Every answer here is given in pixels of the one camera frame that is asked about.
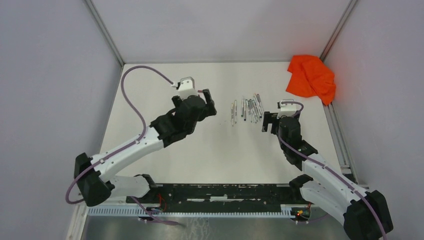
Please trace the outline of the green capped horizontal marker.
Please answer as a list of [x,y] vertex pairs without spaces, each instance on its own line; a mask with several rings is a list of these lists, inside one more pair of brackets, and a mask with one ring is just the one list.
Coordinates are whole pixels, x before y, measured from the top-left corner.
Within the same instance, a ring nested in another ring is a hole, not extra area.
[[237,101],[235,100],[233,102],[233,124],[234,125],[237,123],[237,110],[238,110],[238,105],[237,105]]

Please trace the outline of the purple capped horizontal marker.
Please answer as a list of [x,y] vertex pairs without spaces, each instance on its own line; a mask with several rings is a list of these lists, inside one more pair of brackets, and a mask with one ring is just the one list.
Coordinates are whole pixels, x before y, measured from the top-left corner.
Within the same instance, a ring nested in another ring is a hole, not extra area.
[[254,117],[254,115],[253,115],[253,113],[252,113],[252,108],[251,108],[250,101],[249,101],[249,100],[247,100],[247,101],[246,101],[246,104],[247,104],[247,108],[248,108],[248,114],[249,114],[250,122],[251,122],[251,123],[253,123],[253,122],[254,122],[254,120],[255,120],[255,117]]

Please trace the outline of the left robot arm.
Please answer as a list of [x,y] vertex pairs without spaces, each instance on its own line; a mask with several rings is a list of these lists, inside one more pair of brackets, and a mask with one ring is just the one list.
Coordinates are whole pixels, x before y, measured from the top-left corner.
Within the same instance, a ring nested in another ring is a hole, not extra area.
[[89,157],[86,153],[75,159],[74,184],[88,207],[102,204],[109,198],[135,197],[145,204],[157,198],[157,185],[149,174],[119,176],[118,173],[141,158],[183,140],[195,130],[196,124],[215,116],[217,110],[209,89],[182,99],[172,97],[174,108],[160,115],[133,139],[113,150]]

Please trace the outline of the blue capped marker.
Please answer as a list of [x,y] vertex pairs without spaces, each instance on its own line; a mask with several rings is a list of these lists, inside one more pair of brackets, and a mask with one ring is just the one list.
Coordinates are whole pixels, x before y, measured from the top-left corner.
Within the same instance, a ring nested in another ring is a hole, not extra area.
[[248,118],[248,104],[247,100],[243,100],[243,120],[246,122]]

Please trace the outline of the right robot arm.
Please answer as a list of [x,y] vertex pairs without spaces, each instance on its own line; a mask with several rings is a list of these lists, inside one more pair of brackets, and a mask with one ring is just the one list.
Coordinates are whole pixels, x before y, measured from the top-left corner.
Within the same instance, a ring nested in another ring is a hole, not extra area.
[[263,114],[262,131],[276,135],[286,160],[302,172],[289,184],[289,199],[310,202],[337,220],[351,240],[386,240],[394,229],[385,196],[336,172],[318,150],[303,139],[300,113]]

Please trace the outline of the yellow capped marker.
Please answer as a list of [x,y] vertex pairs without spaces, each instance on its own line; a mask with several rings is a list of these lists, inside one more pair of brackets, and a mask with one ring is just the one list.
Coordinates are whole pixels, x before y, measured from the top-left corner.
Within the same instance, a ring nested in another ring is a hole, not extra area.
[[253,94],[253,102],[254,102],[256,111],[258,112],[259,118],[262,118],[263,115],[262,115],[261,106],[260,106],[260,104],[258,102],[257,95],[255,93]]

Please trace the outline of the black capped horizontal marker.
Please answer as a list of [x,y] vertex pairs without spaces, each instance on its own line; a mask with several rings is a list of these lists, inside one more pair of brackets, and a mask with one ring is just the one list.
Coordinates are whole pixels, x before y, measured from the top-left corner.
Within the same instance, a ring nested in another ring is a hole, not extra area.
[[234,126],[234,103],[231,103],[230,105],[230,122],[231,122],[231,126]]

